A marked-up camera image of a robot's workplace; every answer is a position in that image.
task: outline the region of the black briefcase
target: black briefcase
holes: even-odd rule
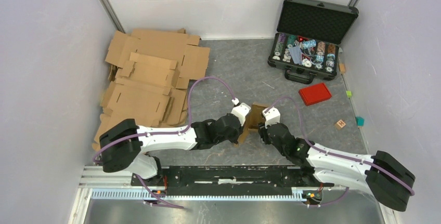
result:
[[[285,70],[286,79],[304,84],[315,77],[334,79],[339,66],[338,45],[357,17],[355,7],[284,0],[268,65]]]

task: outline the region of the cardboard box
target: cardboard box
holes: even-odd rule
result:
[[[179,76],[198,80],[205,76],[210,49],[198,47],[200,37],[178,32],[134,29],[131,35],[116,31],[106,62],[123,68],[131,53],[177,62]]]
[[[116,84],[113,94],[105,108],[115,114],[128,118],[143,118],[148,124],[160,122],[164,118],[170,96]]]
[[[185,29],[115,32],[106,56],[111,83],[100,104],[103,114],[95,150],[99,137],[127,118],[151,127],[185,124],[189,81],[205,76],[210,53],[209,48],[197,46],[199,39]]]
[[[269,107],[269,104],[253,103],[251,105],[251,112],[245,119],[245,125],[243,127],[243,133],[239,136],[238,143],[245,142],[245,138],[250,131],[257,132],[258,124],[264,123],[265,119],[262,116],[262,111]]]
[[[175,70],[153,67],[134,61],[126,61],[122,69],[116,72],[116,78],[127,77],[132,81],[176,88],[179,72]]]

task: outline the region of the red plastic case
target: red plastic case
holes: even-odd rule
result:
[[[306,106],[323,102],[332,97],[332,94],[324,83],[300,89],[299,94]]]

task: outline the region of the teal block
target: teal block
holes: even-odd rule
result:
[[[357,126],[363,126],[365,124],[365,119],[361,116],[356,116],[355,121],[357,122]]]

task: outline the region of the small wooden cube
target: small wooden cube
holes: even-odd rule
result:
[[[346,123],[343,121],[343,120],[339,120],[338,122],[336,122],[335,124],[334,124],[334,126],[337,128],[337,129],[342,129],[344,126],[346,126]]]
[[[339,68],[340,68],[340,73],[344,74],[346,72],[346,67],[344,66],[344,64],[340,63],[339,64]]]

